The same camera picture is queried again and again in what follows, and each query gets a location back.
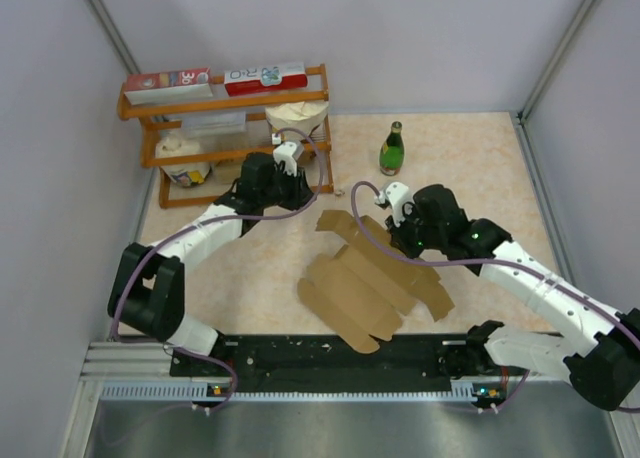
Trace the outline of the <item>brown cardboard box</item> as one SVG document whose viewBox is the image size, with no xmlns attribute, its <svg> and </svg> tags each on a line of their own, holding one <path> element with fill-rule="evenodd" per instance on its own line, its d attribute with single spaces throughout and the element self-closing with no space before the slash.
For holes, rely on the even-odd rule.
<svg viewBox="0 0 640 458">
<path fill-rule="evenodd" d="M 360 354 L 380 349 L 401 328 L 415 306 L 426 306 L 434 321 L 454 302 L 430 268 L 408 264 L 381 251 L 344 210 L 326 210 L 318 232 L 331 232 L 344 245 L 330 256 L 317 255 L 297 283 L 300 302 Z"/>
</svg>

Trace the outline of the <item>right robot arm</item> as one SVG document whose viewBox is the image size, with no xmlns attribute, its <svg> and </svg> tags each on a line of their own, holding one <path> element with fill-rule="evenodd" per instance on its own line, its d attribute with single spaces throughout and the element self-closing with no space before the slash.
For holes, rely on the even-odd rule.
<svg viewBox="0 0 640 458">
<path fill-rule="evenodd" d="M 549 335 L 488 321 L 470 329 L 466 358 L 474 371 L 487 374 L 499 365 L 530 370 L 568 383 L 602 410 L 622 410 L 639 383 L 638 309 L 623 313 L 580 291 L 496 223 L 468 218 L 441 184 L 411 192 L 392 182 L 376 203 L 390 209 L 391 243 L 407 258 L 437 250 L 448 264 L 509 291 L 555 328 Z"/>
</svg>

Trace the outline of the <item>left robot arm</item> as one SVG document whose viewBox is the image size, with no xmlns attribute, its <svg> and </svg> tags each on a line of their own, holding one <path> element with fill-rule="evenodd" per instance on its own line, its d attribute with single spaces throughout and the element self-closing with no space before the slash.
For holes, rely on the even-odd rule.
<svg viewBox="0 0 640 458">
<path fill-rule="evenodd" d="M 192 353 L 203 373 L 220 372 L 227 360 L 225 348 L 216 344 L 220 333 L 186 312 L 187 274 L 265 220 L 266 209 L 285 209 L 289 218 L 316 197 L 304 169 L 282 146 L 271 154 L 247 155 L 240 177 L 199 218 L 153 245 L 134 242 L 125 248 L 107 305 L 111 333 L 123 323 L 147 339 Z"/>
</svg>

